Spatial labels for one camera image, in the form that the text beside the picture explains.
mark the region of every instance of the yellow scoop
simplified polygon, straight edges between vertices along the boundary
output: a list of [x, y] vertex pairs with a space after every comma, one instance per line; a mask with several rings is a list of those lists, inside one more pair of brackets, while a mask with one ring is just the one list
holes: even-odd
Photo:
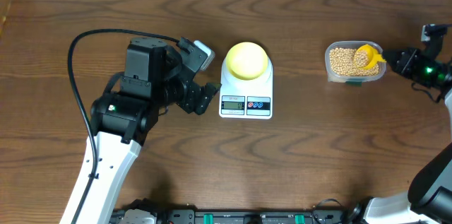
[[379, 54], [379, 51], [373, 48], [371, 45], [365, 44], [362, 47], [358, 48], [357, 52], [359, 51], [365, 51], [367, 54], [367, 59], [369, 60], [369, 63], [366, 66], [361, 67], [361, 69], [372, 69], [377, 62], [386, 62], [381, 54]]

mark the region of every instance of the scale control panel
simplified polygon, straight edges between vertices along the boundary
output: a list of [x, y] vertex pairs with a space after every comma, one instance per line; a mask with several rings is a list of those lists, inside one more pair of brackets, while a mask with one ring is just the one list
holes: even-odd
[[270, 97], [233, 95], [221, 97], [222, 117], [270, 119], [271, 110]]

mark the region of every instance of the wooden table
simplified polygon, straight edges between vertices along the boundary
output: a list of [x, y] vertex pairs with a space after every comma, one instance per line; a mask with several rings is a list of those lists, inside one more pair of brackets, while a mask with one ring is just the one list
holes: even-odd
[[[362, 87], [329, 83], [324, 52], [339, 40], [421, 47], [426, 23], [450, 23], [452, 0], [13, 0], [0, 39], [0, 222], [56, 223], [75, 184], [86, 130], [66, 71], [69, 44], [95, 28], [201, 40], [217, 57], [263, 45], [274, 65], [269, 121], [202, 116], [172, 106], [148, 135], [117, 207], [150, 197], [199, 208], [352, 205], [390, 196], [450, 141], [444, 104], [388, 72]], [[87, 37], [74, 70], [86, 107], [124, 69], [132, 36]], [[446, 37], [448, 60], [452, 37]]]

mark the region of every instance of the kitchen scale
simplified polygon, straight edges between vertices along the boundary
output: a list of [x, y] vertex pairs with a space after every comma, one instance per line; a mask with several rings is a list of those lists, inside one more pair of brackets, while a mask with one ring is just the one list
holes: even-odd
[[224, 118], [270, 119], [273, 115], [273, 65], [262, 47], [235, 45], [221, 67], [219, 114]]

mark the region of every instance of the plastic container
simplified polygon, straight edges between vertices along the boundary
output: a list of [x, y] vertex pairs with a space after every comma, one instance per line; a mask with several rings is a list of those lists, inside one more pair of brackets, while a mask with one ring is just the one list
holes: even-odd
[[326, 73], [328, 74], [328, 81], [337, 82], [337, 83], [345, 83], [345, 82], [361, 83], [361, 82], [369, 82], [369, 81], [379, 80], [386, 71], [386, 63], [384, 63], [384, 62], [380, 62], [380, 61], [378, 62], [379, 73], [376, 76], [341, 76], [341, 75], [338, 75], [336, 72], [334, 72], [331, 68], [330, 51], [332, 49], [335, 49], [336, 47], [358, 49], [362, 45], [365, 45], [365, 44], [375, 47], [379, 51], [380, 54], [383, 52], [382, 48], [379, 45], [377, 45], [376, 43], [370, 42], [370, 41], [339, 41], [339, 42], [334, 42], [333, 44], [331, 44], [326, 49], [326, 52], [325, 52], [325, 65], [326, 65]]

